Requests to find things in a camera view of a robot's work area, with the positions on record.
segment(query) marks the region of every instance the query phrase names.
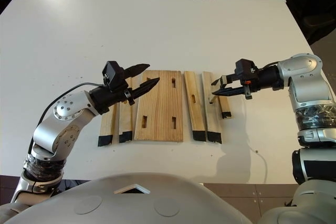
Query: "cable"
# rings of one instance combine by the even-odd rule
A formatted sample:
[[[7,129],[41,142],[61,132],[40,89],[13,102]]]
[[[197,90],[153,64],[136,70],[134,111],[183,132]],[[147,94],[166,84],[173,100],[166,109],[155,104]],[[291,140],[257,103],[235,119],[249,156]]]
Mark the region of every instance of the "cable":
[[[57,98],[55,98],[47,107],[46,109],[43,111],[41,117],[40,117],[40,120],[38,121],[37,123],[37,126],[40,125],[40,123],[43,121],[43,118],[45,117],[45,115],[47,114],[48,110],[51,108],[51,106],[56,103],[59,99],[61,99],[63,96],[65,96],[66,94],[70,93],[72,90],[75,90],[81,86],[84,86],[84,85],[91,85],[91,86],[96,86],[96,87],[101,87],[103,86],[102,84],[96,84],[96,83],[92,83],[92,82],[83,82],[81,84],[78,84],[76,86],[74,86],[73,88],[69,89],[68,91],[64,92],[63,94],[59,95]],[[31,138],[32,140],[30,140],[30,145],[29,145],[29,148],[28,148],[28,154],[31,154],[32,152],[32,148],[33,148],[33,143],[34,143],[34,140],[33,140],[33,137]]]
[[[275,64],[278,64],[278,63],[279,63],[278,61],[275,61],[275,62],[272,62],[270,64],[267,64],[266,66],[264,66],[263,68],[261,68],[261,70],[264,70],[265,68],[268,68],[268,67],[270,67],[272,65],[275,65]]]

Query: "small black object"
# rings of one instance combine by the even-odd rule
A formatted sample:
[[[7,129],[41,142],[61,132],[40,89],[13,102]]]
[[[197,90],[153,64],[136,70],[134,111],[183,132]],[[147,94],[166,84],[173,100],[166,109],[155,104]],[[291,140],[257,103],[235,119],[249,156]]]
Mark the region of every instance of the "small black object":
[[[209,142],[213,142],[213,143],[222,143],[222,137],[220,132],[212,132],[212,131],[208,131],[207,132],[207,136],[208,136],[208,141]]]
[[[193,131],[193,139],[196,141],[206,141],[205,131]]]
[[[132,137],[133,137],[132,131],[123,132],[121,135],[119,135],[119,143],[131,141]]]
[[[98,147],[109,145],[112,143],[113,135],[99,136]]]

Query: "wooden slat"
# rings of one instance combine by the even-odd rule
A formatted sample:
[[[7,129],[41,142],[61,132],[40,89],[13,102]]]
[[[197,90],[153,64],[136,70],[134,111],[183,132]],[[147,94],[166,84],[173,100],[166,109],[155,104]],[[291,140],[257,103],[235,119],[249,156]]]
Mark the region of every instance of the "wooden slat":
[[[126,79],[130,88],[132,88],[132,78]],[[119,143],[130,141],[133,138],[132,109],[128,101],[120,102],[119,107]]]
[[[115,125],[115,113],[117,106],[114,104],[109,107],[109,112],[101,116],[100,133],[98,137],[98,146],[105,146],[112,143],[113,131]]]
[[[222,112],[222,118],[229,119],[232,118],[231,110],[229,107],[229,102],[227,97],[218,96],[219,106]]]
[[[202,106],[200,95],[197,89],[195,72],[185,71],[184,80],[188,99],[189,116],[193,131],[193,139],[197,141],[206,141]]]
[[[182,76],[180,71],[147,70],[142,82],[160,77],[139,99],[134,140],[183,141]]]
[[[213,103],[209,101],[212,92],[213,74],[211,72],[202,72],[202,82],[208,141],[222,143],[222,131],[218,120],[218,99],[215,99]]]

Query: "wood grain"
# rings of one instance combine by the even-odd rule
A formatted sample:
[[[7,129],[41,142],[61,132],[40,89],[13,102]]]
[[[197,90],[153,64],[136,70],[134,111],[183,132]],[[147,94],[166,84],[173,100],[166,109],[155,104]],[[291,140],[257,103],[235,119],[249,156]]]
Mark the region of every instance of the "wood grain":
[[[109,107],[109,112],[101,116],[100,133],[98,137],[98,146],[105,146],[112,143],[114,125],[115,125],[115,114],[117,111],[116,104]]]
[[[126,82],[130,88],[133,88],[132,78],[127,78]],[[128,101],[119,102],[119,104],[119,143],[124,143],[133,138],[133,106],[129,105]]]
[[[197,89],[196,74],[192,71],[184,71],[183,74],[193,139],[196,141],[206,141],[201,99]]]
[[[211,72],[202,72],[204,108],[207,127],[206,134],[208,141],[222,143],[222,131],[218,120],[218,99],[215,99],[213,103],[209,102],[209,97],[212,92],[211,83],[213,82],[213,79],[213,74]]]
[[[158,84],[139,99],[134,140],[182,142],[181,72],[147,70],[142,82],[157,77]]]

